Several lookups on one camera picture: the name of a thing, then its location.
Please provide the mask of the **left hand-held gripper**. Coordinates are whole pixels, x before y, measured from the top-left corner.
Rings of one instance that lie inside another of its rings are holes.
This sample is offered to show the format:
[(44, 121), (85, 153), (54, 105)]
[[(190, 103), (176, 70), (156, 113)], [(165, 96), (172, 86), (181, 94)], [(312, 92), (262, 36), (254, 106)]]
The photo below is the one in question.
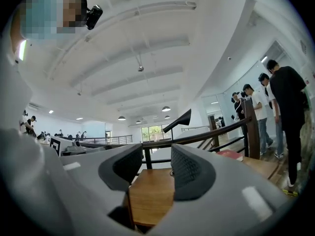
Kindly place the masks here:
[(73, 152), (84, 150), (79, 141), (64, 139), (61, 137), (51, 137), (50, 147), (53, 148), (58, 156), (69, 155)]

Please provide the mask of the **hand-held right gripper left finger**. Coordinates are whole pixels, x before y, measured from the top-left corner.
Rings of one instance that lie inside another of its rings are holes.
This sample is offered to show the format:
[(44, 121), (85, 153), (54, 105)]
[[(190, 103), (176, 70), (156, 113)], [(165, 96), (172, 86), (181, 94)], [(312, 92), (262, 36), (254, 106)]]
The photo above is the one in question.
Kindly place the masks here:
[(129, 187), (142, 164), (141, 145), (60, 158), (65, 236), (137, 236)]

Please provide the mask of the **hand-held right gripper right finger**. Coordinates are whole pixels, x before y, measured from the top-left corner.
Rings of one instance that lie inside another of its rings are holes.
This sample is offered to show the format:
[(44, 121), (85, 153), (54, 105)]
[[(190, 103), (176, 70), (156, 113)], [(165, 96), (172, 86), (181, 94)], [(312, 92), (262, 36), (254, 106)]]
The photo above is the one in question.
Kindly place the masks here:
[(174, 144), (173, 205), (154, 226), (155, 236), (247, 236), (272, 228), (288, 197), (235, 159)]

